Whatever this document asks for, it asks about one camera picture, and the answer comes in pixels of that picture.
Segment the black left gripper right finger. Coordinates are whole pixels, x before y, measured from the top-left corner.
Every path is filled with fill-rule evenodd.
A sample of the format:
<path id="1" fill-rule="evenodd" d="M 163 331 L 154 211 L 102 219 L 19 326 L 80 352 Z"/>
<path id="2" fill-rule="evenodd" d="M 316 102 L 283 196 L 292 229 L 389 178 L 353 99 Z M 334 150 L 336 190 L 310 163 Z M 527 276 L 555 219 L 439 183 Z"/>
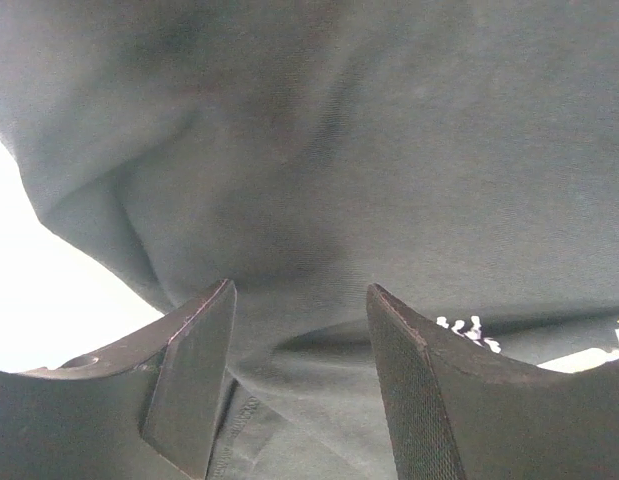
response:
<path id="1" fill-rule="evenodd" d="M 402 479 L 619 479 L 619 359 L 578 373 L 461 338 L 379 285 L 367 316 Z"/>

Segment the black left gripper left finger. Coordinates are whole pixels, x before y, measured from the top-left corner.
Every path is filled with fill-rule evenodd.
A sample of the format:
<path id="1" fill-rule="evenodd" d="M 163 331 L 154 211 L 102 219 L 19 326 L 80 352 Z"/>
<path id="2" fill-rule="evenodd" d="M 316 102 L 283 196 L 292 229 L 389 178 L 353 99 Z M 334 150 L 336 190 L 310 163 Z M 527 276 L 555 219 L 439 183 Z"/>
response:
<path id="1" fill-rule="evenodd" d="M 236 290 L 222 280 L 61 367 L 0 371 L 0 479 L 202 479 Z"/>

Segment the black floral print t-shirt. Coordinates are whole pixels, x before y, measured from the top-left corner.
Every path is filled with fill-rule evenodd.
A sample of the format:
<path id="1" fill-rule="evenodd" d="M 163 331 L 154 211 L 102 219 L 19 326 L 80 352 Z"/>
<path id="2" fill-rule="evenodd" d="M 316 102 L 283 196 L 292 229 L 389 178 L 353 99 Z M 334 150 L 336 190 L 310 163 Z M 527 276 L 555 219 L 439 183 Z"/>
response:
<path id="1" fill-rule="evenodd" d="M 371 285 L 619 359 L 619 1 L 0 1 L 0 140 L 163 317 L 234 284 L 202 479 L 402 479 Z"/>

